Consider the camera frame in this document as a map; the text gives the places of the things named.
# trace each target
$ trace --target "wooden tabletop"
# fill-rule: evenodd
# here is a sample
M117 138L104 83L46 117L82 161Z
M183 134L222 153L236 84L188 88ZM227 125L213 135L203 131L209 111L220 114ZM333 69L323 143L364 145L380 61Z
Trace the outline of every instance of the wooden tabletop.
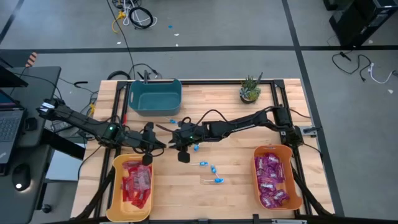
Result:
M285 88L290 108L308 115L307 102L299 79L285 79ZM105 120L111 116L117 81L102 81L98 93L94 118ZM240 85L184 85L180 113L171 117L177 121L190 116L193 123L210 110L217 109L226 119L236 119L273 105L270 85L260 85L261 95L255 104L244 105L239 99ZM121 114L123 94L119 102L118 114ZM204 121L219 120L220 116L210 113ZM309 126L308 118L292 113L294 125ZM153 121L166 128L175 129L175 124L169 123L165 117L142 117L131 108L127 111L127 125L140 131L146 122ZM167 143L171 134L155 127L156 137ZM304 137L304 141L317 147L315 138ZM256 127L233 133L220 142L200 143L198 152L193 148L191 162L208 161L217 168L222 184L205 183L203 180L214 179L208 167L190 166L178 162L177 151L166 149L162 156L154 158L154 207L150 213L151 220L186 220L186 219L248 219L257 213L260 218L290 218L292 211L272 212L265 210L254 198L252 186L251 158L257 146L280 144L279 133L265 127ZM98 147L97 143L88 143L85 157ZM300 155L307 187L317 200L329 211L334 212L330 192L326 182L323 165L319 153L307 146L300 146ZM89 158L81 168L80 180L76 190L71 217L83 211L98 189L104 148ZM124 147L122 154L134 153L131 148ZM114 151L109 158L109 167L113 161ZM108 192L103 196L101 216L105 215L108 202Z

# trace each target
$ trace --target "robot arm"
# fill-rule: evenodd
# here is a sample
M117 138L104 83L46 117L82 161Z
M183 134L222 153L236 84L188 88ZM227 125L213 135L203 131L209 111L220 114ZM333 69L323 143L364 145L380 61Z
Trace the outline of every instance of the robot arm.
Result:
M275 123L270 121L267 113L272 112ZM232 121L204 121L201 125L191 123L189 117L179 122L179 129L172 131L173 138L169 143L175 143L171 148L179 151L180 162L190 162L188 146L200 142L218 142L230 134L254 127L267 127L273 131L284 132L289 144L301 145L303 137L299 127L294 126L289 119L289 111L284 107L268 107Z
M92 134L98 143L105 147L115 148L120 146L132 147L134 152L145 154L143 163L152 163L152 151L164 149L166 145L158 141L153 132L154 124L148 122L142 133L126 131L126 126L120 122L97 121L79 112L70 109L63 100L45 100L40 108L37 108L39 116L49 121L60 120Z

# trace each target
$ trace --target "computer mouse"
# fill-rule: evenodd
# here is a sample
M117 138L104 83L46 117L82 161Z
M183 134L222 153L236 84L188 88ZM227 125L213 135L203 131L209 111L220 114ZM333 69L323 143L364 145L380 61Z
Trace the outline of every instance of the computer mouse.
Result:
M27 164L19 164L12 171L12 183L17 191L23 191L30 185L30 167Z

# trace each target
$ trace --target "orange bin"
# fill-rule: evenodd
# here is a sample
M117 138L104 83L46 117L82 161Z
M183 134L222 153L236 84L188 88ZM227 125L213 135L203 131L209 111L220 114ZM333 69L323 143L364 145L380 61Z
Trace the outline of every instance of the orange bin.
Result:
M151 186L150 195L142 209L139 209L131 204L131 202L123 202L123 192L120 188L122 183L122 177L128 177L129 172L123 169L123 162L126 161L142 161L142 156L125 154L118 156L113 161L113 166L115 168L115 178L114 178L114 188L112 205L106 211L106 217L112 222L140 222L148 217L152 206L154 204L153 192L154 192L154 166L152 166L151 173Z
M262 205L260 201L261 192L259 190L259 183L257 181L256 174L256 164L254 163L254 158L257 156L263 156L265 153L271 152L277 155L282 162L284 168L285 181L277 185L277 189L283 189L288 193L289 200L284 202L281 207L277 208L266 208ZM253 175L253 183L254 183L254 192L256 194L257 201L260 205L269 210L296 210L300 208L301 204L303 204L303 198L299 197L296 193L292 166L290 165L290 158L292 157L291 148L284 145L269 145L269 146L259 146L254 150L254 156L252 160L252 175Z

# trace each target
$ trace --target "teal bin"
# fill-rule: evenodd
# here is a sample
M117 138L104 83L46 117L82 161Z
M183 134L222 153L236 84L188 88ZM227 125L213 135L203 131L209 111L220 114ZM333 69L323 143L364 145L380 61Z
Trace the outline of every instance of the teal bin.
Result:
M182 84L142 83L134 81L130 87L130 107L141 116L173 116L180 112Z

